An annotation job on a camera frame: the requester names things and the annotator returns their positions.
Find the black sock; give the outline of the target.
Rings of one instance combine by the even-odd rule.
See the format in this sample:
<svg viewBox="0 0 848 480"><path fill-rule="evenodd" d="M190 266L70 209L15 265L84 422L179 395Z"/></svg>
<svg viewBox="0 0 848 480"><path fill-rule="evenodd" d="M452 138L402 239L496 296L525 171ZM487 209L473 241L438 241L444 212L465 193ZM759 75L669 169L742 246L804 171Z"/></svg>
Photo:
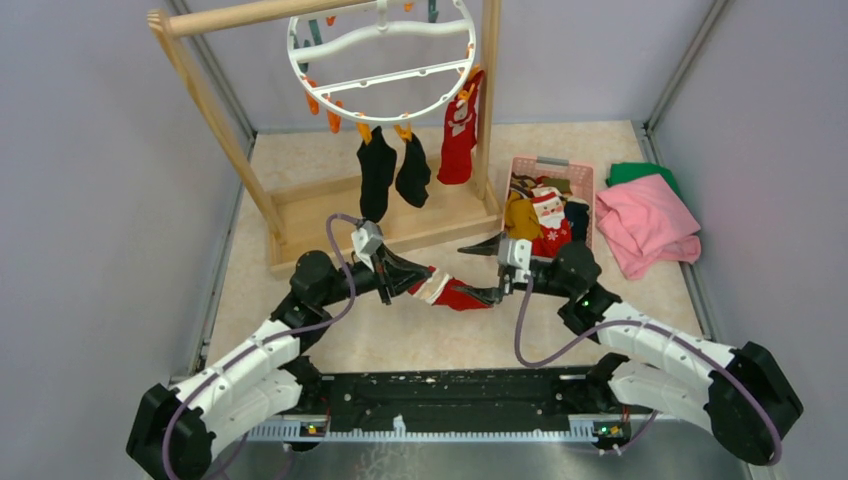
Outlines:
<svg viewBox="0 0 848 480"><path fill-rule="evenodd" d="M379 223L388 210L389 189L393 183L397 152L386 141L381 126L371 131L371 140L362 141L356 152L361 170L360 213Z"/></svg>
<svg viewBox="0 0 848 480"><path fill-rule="evenodd" d="M423 145L415 134L405 141L404 162L395 178L395 189L403 200L415 208L422 208L429 198L427 187L431 169Z"/></svg>

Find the white round clip hanger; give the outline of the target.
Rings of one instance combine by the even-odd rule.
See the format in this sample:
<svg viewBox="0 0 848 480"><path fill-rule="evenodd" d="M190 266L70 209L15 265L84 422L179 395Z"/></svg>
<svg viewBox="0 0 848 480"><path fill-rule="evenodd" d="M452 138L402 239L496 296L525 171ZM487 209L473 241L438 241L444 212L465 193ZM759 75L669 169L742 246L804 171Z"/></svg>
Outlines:
<svg viewBox="0 0 848 480"><path fill-rule="evenodd" d="M367 1L293 16L285 33L308 111L333 133L439 112L470 80L478 47L464 1Z"/></svg>

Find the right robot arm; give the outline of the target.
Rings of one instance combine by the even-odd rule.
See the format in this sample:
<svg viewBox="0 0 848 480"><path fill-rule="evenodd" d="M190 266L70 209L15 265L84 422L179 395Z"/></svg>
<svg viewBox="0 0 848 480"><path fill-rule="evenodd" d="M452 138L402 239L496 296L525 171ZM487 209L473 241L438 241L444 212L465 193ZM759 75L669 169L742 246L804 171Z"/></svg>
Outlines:
<svg viewBox="0 0 848 480"><path fill-rule="evenodd" d="M578 341L611 348L592 369L589 404L612 412L620 404L670 414L709 433L729 453L757 466L777 464L783 440L804 412L773 354L749 341L741 348L672 328L604 288L591 248L569 242L551 257L530 241L505 234L461 248L498 262L499 284L471 289L490 304L524 293L514 343L521 343L532 294L565 299L558 315Z"/></svg>

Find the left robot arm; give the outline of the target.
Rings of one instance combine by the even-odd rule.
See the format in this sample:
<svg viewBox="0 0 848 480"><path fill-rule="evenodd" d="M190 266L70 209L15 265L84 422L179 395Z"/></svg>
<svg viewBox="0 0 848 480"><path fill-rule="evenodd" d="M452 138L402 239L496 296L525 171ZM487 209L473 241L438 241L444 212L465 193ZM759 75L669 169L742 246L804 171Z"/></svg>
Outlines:
<svg viewBox="0 0 848 480"><path fill-rule="evenodd" d="M434 272L384 246L366 262L340 266L320 250L303 254L289 293L257 331L193 377L144 393L127 455L154 479L202 478L227 446L267 418L317 407L321 388L303 354L331 321L327 306L372 291L389 303Z"/></svg>

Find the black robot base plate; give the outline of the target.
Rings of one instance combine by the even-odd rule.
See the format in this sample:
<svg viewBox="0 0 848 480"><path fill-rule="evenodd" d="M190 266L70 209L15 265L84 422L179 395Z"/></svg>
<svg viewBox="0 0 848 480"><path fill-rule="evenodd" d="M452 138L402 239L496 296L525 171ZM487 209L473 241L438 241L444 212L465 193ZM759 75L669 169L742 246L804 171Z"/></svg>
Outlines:
<svg viewBox="0 0 848 480"><path fill-rule="evenodd" d="M567 432L581 415L625 420L626 407L586 367L321 373L307 358L287 372L302 381L280 411L305 433L523 434Z"/></svg>

